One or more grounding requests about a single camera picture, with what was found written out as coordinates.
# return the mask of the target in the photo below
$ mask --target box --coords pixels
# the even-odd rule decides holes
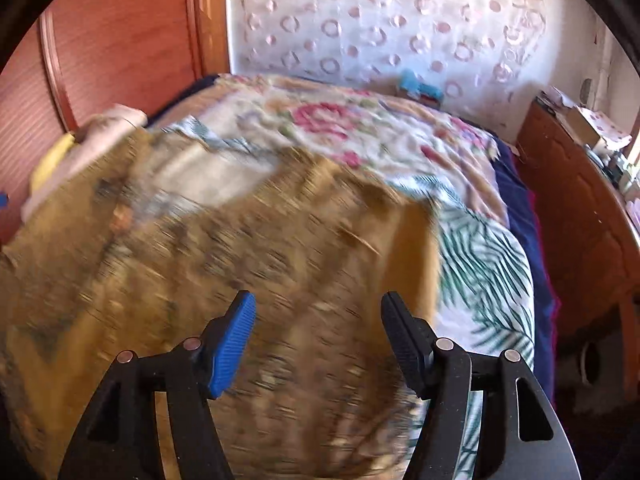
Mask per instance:
[[[435,86],[421,82],[414,72],[407,69],[402,71],[400,81],[396,87],[396,95],[404,99],[418,101],[420,104],[440,110],[444,93]]]
[[[603,148],[616,152],[631,142],[631,135],[602,112],[575,107],[567,113],[566,121],[580,140],[596,153],[602,152]]]

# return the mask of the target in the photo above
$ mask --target brown blanket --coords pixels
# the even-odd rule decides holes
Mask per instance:
[[[132,183],[153,150],[136,131],[4,248],[0,380],[30,462],[56,476],[120,350],[167,351],[246,288],[254,332],[233,387],[210,403],[233,472],[401,476],[415,396],[383,333],[380,297],[395,289],[415,316],[433,313],[432,214],[372,176],[287,149],[249,195],[132,221]],[[179,478],[161,407],[159,434],[167,478]]]

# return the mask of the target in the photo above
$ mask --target wooden furniture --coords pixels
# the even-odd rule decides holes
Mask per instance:
[[[54,0],[0,74],[0,245],[63,132],[114,103],[153,114],[204,73],[228,71],[225,0]]]
[[[625,395],[638,395],[640,242],[622,197],[537,101],[518,136],[517,166],[535,195],[543,249],[561,301],[559,343],[585,337],[616,312],[625,348]]]

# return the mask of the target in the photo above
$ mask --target wooden headboard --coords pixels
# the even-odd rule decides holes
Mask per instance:
[[[0,244],[63,132],[114,103],[153,114],[228,67],[225,0],[54,0],[0,74]]]

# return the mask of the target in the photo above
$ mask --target navy blue sheet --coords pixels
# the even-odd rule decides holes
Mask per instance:
[[[200,79],[197,79],[193,83],[191,83],[187,88],[185,88],[182,92],[180,92],[176,97],[171,99],[167,104],[165,104],[160,110],[158,110],[155,114],[153,114],[148,119],[148,128],[151,128],[154,123],[156,123],[162,116],[167,113],[171,108],[175,105],[184,101],[187,97],[191,97],[194,94],[197,94],[199,91],[204,90],[205,88],[209,88],[216,83],[216,79],[218,79],[218,74],[209,74]]]
[[[500,158],[493,161],[498,190],[507,205],[510,231],[524,249],[533,278],[533,302],[536,317],[536,339],[533,373],[553,401],[554,362],[556,349],[555,316],[558,298],[546,274],[538,218],[533,210],[533,193],[522,183],[513,163],[509,147],[496,139]]]

